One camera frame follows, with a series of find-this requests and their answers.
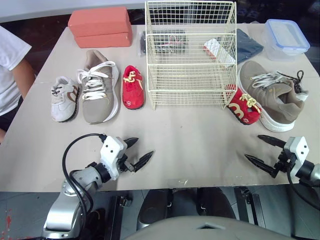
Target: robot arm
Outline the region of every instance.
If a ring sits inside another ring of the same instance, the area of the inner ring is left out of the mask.
[[[255,166],[269,173],[273,178],[277,176],[279,171],[286,173],[292,190],[306,203],[320,211],[320,204],[314,204],[299,193],[291,179],[295,176],[299,178],[299,183],[302,185],[307,187],[320,187],[320,164],[317,163],[314,165],[312,162],[306,160],[309,147],[305,137],[290,137],[287,142],[267,135],[258,135],[258,138],[267,144],[282,149],[278,161],[272,167],[255,156],[245,154],[245,157]]]
[[[102,187],[103,183],[118,179],[121,172],[137,172],[149,161],[153,151],[145,154],[134,165],[127,161],[128,157],[125,155],[125,151],[137,140],[136,137],[122,140],[119,137],[107,136],[100,150],[101,162],[98,164],[93,162],[83,170],[71,172],[77,185],[81,186],[77,187],[77,190],[85,200],[86,209],[92,204],[92,202],[86,200],[86,194],[92,197]],[[47,215],[42,237],[46,239],[79,237],[85,224],[85,215],[76,192],[67,180],[63,181],[60,194]]]

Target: white t-shirt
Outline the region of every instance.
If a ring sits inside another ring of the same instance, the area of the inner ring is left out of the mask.
[[[21,93],[11,72],[31,46],[0,26],[0,116],[15,109]]]

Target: yellow shoelace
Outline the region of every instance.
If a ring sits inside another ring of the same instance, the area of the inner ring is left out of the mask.
[[[135,76],[136,76],[136,71],[131,71],[131,72],[129,73],[129,76],[128,76],[128,77],[124,77],[123,80],[124,80],[125,82],[127,82],[127,83],[133,83],[135,80],[137,80],[137,81],[139,82],[139,85],[140,85],[141,89],[143,89],[143,88],[142,88],[141,80],[135,79]]]
[[[246,100],[246,105],[248,106],[248,108],[254,107],[258,113],[261,112],[259,107],[257,106],[257,101],[253,97],[251,97],[249,94],[246,94],[246,93],[242,94],[239,100],[241,101]]]

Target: folded cloth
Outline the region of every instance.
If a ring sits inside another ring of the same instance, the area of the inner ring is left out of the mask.
[[[236,62],[237,64],[248,60],[260,53],[264,47],[245,34],[242,30],[236,30]]]

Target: blue container lid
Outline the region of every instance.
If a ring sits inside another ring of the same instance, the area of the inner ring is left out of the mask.
[[[279,48],[310,48],[308,40],[294,21],[268,19],[265,24]]]

